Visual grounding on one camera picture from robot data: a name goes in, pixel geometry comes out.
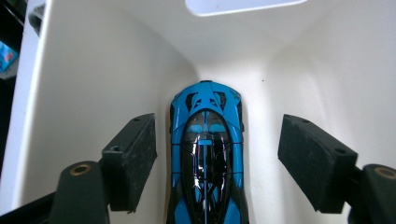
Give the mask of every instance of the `model car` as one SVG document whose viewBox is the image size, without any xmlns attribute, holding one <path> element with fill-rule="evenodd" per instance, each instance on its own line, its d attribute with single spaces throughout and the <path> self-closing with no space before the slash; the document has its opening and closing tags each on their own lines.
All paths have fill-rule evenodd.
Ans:
<svg viewBox="0 0 396 224">
<path fill-rule="evenodd" d="M 201 81 L 175 96 L 170 117 L 167 223 L 248 223 L 241 95 Z"/>
</svg>

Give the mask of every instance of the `black plastic mount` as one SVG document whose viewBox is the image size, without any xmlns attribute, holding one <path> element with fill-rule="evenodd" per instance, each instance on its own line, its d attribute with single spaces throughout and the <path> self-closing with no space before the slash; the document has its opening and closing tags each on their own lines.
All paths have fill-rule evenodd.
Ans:
<svg viewBox="0 0 396 224">
<path fill-rule="evenodd" d="M 102 151 L 61 173 L 54 193 L 0 217 L 1 224 L 107 224 L 107 205 L 135 211 L 157 157 L 154 114 L 132 119 Z"/>
<path fill-rule="evenodd" d="M 352 209 L 350 224 L 396 223 L 396 171 L 355 166 L 358 154 L 307 119 L 283 118 L 278 157 L 315 210 Z"/>
<path fill-rule="evenodd" d="M 102 150 L 112 211 L 135 212 L 156 158 L 154 114 L 132 119 Z"/>
</svg>

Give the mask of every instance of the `blue car body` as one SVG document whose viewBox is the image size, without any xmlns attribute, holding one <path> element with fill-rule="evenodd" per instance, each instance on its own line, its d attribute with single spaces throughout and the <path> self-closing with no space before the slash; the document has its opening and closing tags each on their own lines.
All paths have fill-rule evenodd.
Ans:
<svg viewBox="0 0 396 224">
<path fill-rule="evenodd" d="M 201 81 L 175 96 L 170 116 L 167 223 L 248 223 L 241 95 Z"/>
</svg>

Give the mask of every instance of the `white wall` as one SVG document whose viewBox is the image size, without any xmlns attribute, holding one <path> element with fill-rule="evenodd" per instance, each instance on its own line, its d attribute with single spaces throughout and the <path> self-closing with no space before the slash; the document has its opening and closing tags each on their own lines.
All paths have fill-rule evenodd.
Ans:
<svg viewBox="0 0 396 224">
<path fill-rule="evenodd" d="M 396 2 L 316 0 L 216 17 L 180 1 L 51 2 L 37 65 L 21 202 L 54 190 L 75 161 L 100 150 L 132 117 L 155 112 L 159 157 L 136 214 L 164 221 L 168 106 L 199 79 L 244 101 L 245 172 L 252 223 L 347 223 L 315 213 L 277 160 L 282 116 L 310 119 L 360 153 L 358 166 L 396 167 Z"/>
</svg>

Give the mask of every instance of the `white box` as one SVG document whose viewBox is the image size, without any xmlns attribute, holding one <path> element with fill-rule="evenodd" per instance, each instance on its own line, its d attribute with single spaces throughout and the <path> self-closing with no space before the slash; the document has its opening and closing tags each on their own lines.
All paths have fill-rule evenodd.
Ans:
<svg viewBox="0 0 396 224">
<path fill-rule="evenodd" d="M 282 117 L 315 122 L 360 154 L 360 168 L 396 167 L 395 21 L 396 1 L 197 17 L 176 0 L 50 0 L 26 111 L 13 111 L 22 132 L 8 137 L 1 211 L 54 191 L 62 169 L 98 161 L 129 119 L 154 112 L 159 157 L 136 213 L 111 222 L 164 223 L 169 105 L 211 79 L 242 94 L 250 222 L 347 223 L 347 205 L 341 216 L 315 213 L 277 159 Z"/>
</svg>

